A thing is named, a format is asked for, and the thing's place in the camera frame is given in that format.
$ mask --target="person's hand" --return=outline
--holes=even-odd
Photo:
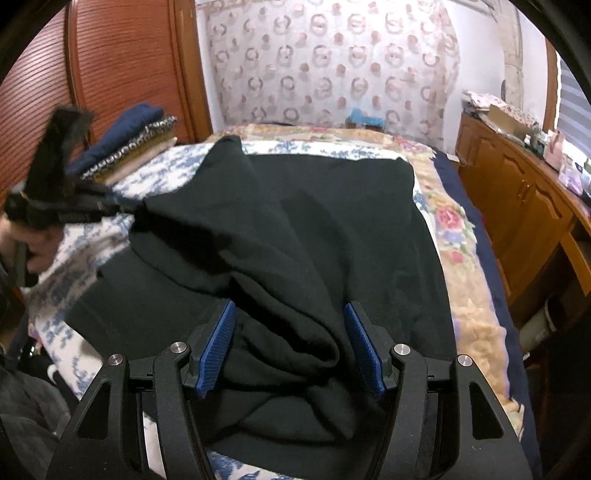
[[[6,215],[0,219],[0,258],[2,264],[11,268],[17,242],[26,243],[32,257],[27,262],[30,273],[43,273],[53,263],[57,248],[64,238],[61,226],[50,227],[44,231],[34,230],[19,223],[13,223]]]

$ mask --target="person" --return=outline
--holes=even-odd
[[[8,272],[14,266],[17,242],[31,251],[27,269],[43,273],[52,264],[64,230],[35,231],[0,218],[0,333],[14,330],[16,302]],[[6,360],[9,345],[0,346],[0,478],[43,480],[51,457],[70,419],[66,401],[49,382],[27,375]]]

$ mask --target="blue floral pattern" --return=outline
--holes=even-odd
[[[212,145],[204,143],[170,148],[113,189],[118,194],[136,199],[178,189],[195,175]],[[247,154],[310,154],[346,160],[404,158],[403,154],[392,150],[346,142],[244,141],[242,148]],[[425,196],[416,176],[413,200],[437,245],[435,221],[427,211]],[[37,335],[61,376],[79,398],[100,370],[102,361],[96,351],[65,324],[64,318],[72,305],[94,283],[100,266],[127,246],[132,223],[131,216],[118,215],[92,225],[67,226],[64,241],[51,269],[42,275],[38,285],[25,292],[30,321]],[[144,429],[148,451],[156,452],[152,457],[148,456],[150,467],[163,473],[162,460],[157,454],[157,429],[147,417],[144,418]],[[208,455],[220,480],[292,480],[215,452],[209,452]]]

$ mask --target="metal screw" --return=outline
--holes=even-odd
[[[469,367],[470,365],[472,365],[472,358],[470,358],[467,355],[460,355],[457,357],[457,362],[464,366],[464,367]]]
[[[119,365],[122,361],[123,361],[123,355],[121,355],[120,353],[114,353],[107,360],[109,365],[112,365],[113,367],[115,367],[116,365]]]
[[[404,343],[394,345],[394,351],[398,355],[408,355],[410,353],[410,347]]]
[[[170,346],[170,351],[172,353],[183,353],[187,349],[187,344],[185,342],[174,342]]]

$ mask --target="wooden wardrobe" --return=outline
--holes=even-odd
[[[180,142],[211,134],[194,2],[72,0],[0,85],[0,208],[56,106],[95,113],[88,145],[140,102],[178,117]]]

